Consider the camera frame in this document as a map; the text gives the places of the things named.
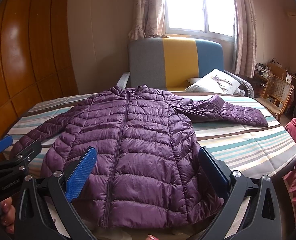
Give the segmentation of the left hand red nails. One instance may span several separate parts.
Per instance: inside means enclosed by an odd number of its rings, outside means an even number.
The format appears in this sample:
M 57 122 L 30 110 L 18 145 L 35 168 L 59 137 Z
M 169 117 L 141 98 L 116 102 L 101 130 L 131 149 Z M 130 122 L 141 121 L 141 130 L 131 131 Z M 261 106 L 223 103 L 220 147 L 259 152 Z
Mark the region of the left hand red nails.
M 15 207 L 12 204 L 12 198 L 9 197 L 1 202 L 1 224 L 4 227 L 6 233 L 14 234 L 14 222 L 15 222 Z

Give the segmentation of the right hand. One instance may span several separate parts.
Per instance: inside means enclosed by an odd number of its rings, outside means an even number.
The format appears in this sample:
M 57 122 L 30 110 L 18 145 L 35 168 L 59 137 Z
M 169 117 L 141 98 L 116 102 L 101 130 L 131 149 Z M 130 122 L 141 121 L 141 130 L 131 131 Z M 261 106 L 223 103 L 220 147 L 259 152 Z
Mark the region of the right hand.
M 148 235 L 146 240 L 159 240 L 159 239 L 153 235 Z

